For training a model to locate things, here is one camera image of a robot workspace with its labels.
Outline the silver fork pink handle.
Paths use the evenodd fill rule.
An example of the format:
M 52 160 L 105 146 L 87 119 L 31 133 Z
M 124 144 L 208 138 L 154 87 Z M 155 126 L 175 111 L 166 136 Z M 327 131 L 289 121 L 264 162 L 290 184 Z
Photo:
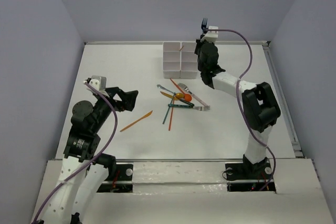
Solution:
M 203 100 L 201 100 L 198 96 L 196 96 L 185 84 L 178 83 L 178 86 L 189 93 L 195 100 L 197 100 L 203 106 L 208 106 Z

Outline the silver fork teal handle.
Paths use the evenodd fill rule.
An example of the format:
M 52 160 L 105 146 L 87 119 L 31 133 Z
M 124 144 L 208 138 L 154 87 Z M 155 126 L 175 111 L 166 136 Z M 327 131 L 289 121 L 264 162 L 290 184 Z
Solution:
M 181 109 L 194 109 L 198 111 L 208 111 L 211 109 L 210 106 L 191 106 L 191 105 L 180 105 L 180 104 L 168 104 L 169 108 L 181 108 Z

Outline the orange plastic knife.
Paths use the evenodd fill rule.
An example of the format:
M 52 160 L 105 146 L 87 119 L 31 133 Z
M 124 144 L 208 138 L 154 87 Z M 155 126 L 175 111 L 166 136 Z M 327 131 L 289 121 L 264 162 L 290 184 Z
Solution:
M 143 119 L 149 117 L 152 113 L 153 113 L 153 110 L 150 111 L 150 112 L 148 112 L 147 114 L 145 114 L 145 115 L 142 116 L 141 118 L 135 120 L 134 122 L 130 123 L 129 125 L 125 126 L 124 128 L 122 128 L 122 129 L 120 130 L 120 132 L 123 132 L 123 131 L 129 129 L 130 127 L 132 127 L 133 125 L 137 124 L 137 123 L 140 122 L 141 120 L 143 120 Z

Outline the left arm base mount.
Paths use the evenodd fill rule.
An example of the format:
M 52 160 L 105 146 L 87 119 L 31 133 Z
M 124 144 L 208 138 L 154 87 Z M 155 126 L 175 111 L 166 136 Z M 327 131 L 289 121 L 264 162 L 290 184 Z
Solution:
M 117 163 L 114 175 L 109 175 L 99 186 L 97 193 L 132 193 L 133 164 Z

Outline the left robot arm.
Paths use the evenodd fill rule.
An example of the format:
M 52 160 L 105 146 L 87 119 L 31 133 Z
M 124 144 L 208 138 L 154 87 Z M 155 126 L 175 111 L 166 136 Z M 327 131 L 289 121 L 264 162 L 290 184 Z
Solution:
M 82 100 L 73 106 L 56 187 L 43 201 L 33 223 L 82 223 L 102 182 L 118 175 L 115 157 L 105 154 L 105 147 L 97 151 L 98 132 L 110 114 L 134 109 L 138 91 L 88 88 L 97 101 Z

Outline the red-orange chopstick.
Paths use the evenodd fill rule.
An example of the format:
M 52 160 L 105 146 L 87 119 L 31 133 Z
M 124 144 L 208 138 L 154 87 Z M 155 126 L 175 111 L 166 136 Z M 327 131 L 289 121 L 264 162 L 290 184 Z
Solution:
M 178 84 L 176 84 L 176 82 L 175 82 L 173 79 L 170 78 L 170 81 L 175 85 L 175 87 L 176 87 L 182 94 L 185 95 L 185 92 L 182 90 L 182 88 L 181 88 Z
M 173 118 L 173 110 L 174 110 L 174 108 L 172 107 L 172 105 L 174 105 L 174 99 L 173 99 L 173 102 L 172 102 L 172 104 L 171 104 L 171 113 L 170 113 L 170 120 L 169 120 L 169 128 L 168 128 L 168 131 L 170 131 L 171 130 L 171 126 L 172 126 L 172 118 Z

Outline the blue metal fork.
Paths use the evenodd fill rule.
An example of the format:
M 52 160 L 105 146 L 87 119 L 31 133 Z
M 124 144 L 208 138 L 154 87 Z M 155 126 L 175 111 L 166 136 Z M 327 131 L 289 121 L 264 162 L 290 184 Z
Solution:
M 206 34 L 208 32 L 208 25 L 207 25 L 207 18 L 203 18 L 202 23 L 201 23 L 201 30 L 203 34 Z

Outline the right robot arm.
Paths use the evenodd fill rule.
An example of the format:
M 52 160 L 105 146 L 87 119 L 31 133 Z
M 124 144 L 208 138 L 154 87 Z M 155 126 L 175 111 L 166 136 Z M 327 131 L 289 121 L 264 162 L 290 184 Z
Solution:
M 281 115 L 272 87 L 266 82 L 247 82 L 226 72 L 218 64 L 218 48 L 212 42 L 198 39 L 195 54 L 204 84 L 237 99 L 249 130 L 241 171 L 246 177 L 253 178 L 261 171 L 259 164 L 266 160 L 269 135 Z

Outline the teal chopstick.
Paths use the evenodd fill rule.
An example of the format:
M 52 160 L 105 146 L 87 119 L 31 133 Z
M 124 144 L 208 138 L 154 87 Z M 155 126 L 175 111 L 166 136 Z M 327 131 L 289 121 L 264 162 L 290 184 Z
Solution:
M 169 113 L 169 111 L 170 111 L 170 108 L 171 108 L 171 107 L 170 107 L 170 105 L 172 105 L 172 104 L 173 104 L 173 101 L 174 101 L 175 95 L 176 95 L 176 93 L 174 92 L 174 93 L 172 94 L 171 102 L 168 104 L 168 108 L 167 108 L 167 111 L 166 111 L 166 114 L 165 114 L 165 116 L 164 116 L 164 119 L 163 119 L 163 122 L 162 122 L 162 124 L 165 124 L 165 122 L 166 122 L 166 119 L 167 119 L 168 113 Z

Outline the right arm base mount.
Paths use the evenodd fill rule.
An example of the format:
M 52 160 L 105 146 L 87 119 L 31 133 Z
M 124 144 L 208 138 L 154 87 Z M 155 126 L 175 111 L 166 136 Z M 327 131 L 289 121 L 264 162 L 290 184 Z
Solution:
M 276 192 L 274 180 L 270 180 L 271 173 L 272 168 L 269 162 L 256 172 L 245 171 L 243 163 L 226 163 L 222 177 L 227 183 L 229 192 Z

